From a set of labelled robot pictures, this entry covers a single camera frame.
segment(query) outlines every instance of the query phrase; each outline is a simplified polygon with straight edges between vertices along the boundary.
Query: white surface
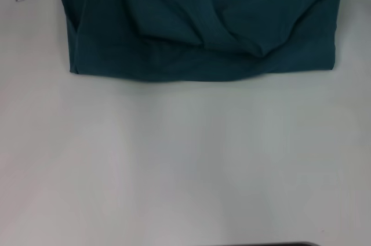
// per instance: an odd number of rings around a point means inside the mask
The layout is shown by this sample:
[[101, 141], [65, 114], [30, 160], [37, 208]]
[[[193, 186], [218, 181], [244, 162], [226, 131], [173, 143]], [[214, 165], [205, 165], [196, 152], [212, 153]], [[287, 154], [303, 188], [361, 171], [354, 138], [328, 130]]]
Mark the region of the white surface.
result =
[[60, 0], [0, 0], [0, 245], [371, 245], [371, 0], [339, 66], [230, 84], [68, 72]]

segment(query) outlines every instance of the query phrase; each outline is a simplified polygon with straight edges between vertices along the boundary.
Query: teal cloth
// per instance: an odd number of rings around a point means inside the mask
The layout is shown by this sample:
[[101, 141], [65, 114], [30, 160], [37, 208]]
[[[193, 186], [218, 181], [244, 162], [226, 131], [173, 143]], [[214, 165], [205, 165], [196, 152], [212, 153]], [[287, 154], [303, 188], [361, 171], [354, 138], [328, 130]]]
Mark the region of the teal cloth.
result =
[[330, 70], [340, 0], [62, 0], [71, 72], [233, 81]]

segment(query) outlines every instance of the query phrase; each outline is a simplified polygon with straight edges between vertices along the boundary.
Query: green fabric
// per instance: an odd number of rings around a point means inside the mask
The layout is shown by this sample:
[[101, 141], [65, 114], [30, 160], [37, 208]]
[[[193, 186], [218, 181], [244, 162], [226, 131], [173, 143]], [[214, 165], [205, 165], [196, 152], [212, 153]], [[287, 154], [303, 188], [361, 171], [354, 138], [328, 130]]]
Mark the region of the green fabric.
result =
[[63, 0], [71, 72], [233, 81], [330, 70], [340, 0]]

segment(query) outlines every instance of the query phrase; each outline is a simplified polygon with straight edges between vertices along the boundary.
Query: white table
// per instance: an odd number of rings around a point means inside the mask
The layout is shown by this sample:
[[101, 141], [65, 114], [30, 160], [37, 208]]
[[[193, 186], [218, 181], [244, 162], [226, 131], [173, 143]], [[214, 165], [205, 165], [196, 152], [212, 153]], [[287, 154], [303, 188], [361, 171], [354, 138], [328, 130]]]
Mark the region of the white table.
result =
[[371, 245], [371, 0], [338, 67], [224, 83], [68, 72], [60, 0], [0, 0], [0, 245]]

